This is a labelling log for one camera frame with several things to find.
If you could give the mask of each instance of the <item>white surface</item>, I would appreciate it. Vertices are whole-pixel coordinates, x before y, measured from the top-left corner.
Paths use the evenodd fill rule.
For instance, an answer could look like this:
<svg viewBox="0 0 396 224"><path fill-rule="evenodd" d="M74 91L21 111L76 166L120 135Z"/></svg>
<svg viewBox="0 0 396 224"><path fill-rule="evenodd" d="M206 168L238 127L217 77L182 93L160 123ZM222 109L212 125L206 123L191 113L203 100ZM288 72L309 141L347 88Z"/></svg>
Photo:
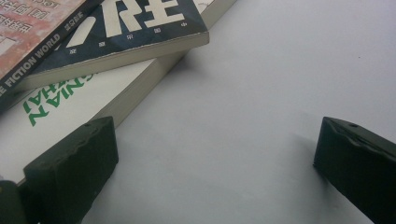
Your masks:
<svg viewBox="0 0 396 224"><path fill-rule="evenodd" d="M239 0L117 129L83 223L371 223L312 161L323 116L396 142L395 12Z"/></svg>

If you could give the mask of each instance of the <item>black object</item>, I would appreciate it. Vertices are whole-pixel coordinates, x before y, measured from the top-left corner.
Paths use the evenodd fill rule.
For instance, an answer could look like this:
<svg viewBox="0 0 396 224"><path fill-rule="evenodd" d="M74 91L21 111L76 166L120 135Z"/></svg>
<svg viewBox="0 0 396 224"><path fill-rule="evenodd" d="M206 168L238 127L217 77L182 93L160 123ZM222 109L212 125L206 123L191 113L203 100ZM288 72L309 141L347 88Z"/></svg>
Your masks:
<svg viewBox="0 0 396 224"><path fill-rule="evenodd" d="M113 118L80 126L29 163L18 186L0 181L0 223L80 222L118 161Z"/></svg>
<svg viewBox="0 0 396 224"><path fill-rule="evenodd" d="M359 125L324 118L314 166L374 223L396 223L396 145Z"/></svg>

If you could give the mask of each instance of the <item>pink magazine cover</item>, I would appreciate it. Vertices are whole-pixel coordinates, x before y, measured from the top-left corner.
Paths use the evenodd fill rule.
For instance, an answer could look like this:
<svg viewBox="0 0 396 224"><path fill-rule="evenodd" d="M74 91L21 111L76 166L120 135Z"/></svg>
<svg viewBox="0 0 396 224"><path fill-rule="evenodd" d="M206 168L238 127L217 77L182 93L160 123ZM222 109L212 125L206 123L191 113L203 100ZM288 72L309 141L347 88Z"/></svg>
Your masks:
<svg viewBox="0 0 396 224"><path fill-rule="evenodd" d="M101 2L0 0L0 100Z"/></svg>

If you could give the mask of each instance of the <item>stack of books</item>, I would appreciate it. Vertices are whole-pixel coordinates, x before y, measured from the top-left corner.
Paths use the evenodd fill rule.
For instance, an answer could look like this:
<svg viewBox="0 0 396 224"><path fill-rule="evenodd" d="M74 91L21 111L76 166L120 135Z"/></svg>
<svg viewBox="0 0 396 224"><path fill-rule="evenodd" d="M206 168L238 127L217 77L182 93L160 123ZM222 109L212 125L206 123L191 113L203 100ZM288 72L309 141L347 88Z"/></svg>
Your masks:
<svg viewBox="0 0 396 224"><path fill-rule="evenodd" d="M0 179L21 181L29 161L91 119L120 125L189 49L208 44L207 30L235 1L0 1ZM8 35L12 20L28 33L56 25L34 46L25 35L30 51L16 50L24 30Z"/></svg>

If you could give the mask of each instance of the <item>book spine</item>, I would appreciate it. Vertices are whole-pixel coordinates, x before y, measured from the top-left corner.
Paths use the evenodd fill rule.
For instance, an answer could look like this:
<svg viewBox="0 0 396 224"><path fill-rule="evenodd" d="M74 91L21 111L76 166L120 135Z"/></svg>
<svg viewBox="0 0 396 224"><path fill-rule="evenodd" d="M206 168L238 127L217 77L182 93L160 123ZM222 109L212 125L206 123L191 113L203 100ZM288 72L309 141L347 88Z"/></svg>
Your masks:
<svg viewBox="0 0 396 224"><path fill-rule="evenodd" d="M11 90L31 74L104 0L86 0L0 80L0 107Z"/></svg>

